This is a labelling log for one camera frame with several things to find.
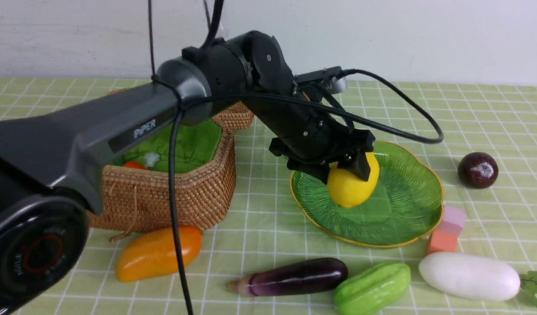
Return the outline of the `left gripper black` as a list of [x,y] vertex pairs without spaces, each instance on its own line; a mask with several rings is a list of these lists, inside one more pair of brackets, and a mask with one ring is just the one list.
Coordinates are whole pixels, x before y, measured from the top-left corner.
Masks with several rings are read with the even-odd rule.
[[371,168],[366,157],[374,150],[375,137],[368,130],[350,128],[335,120],[327,107],[299,105],[298,100],[276,95],[256,95],[251,110],[272,131],[269,150],[288,158],[288,169],[302,172],[327,184],[328,164],[369,181]]

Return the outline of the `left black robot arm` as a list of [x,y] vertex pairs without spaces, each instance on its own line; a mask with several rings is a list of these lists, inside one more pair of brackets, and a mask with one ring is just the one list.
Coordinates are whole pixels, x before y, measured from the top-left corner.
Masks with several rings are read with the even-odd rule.
[[325,182],[337,161],[368,179],[370,131],[345,127],[302,95],[277,40],[258,31],[167,60],[151,83],[24,119],[0,121],[0,315],[60,281],[103,210],[102,169],[172,123],[195,125],[235,102],[274,134],[270,151]]

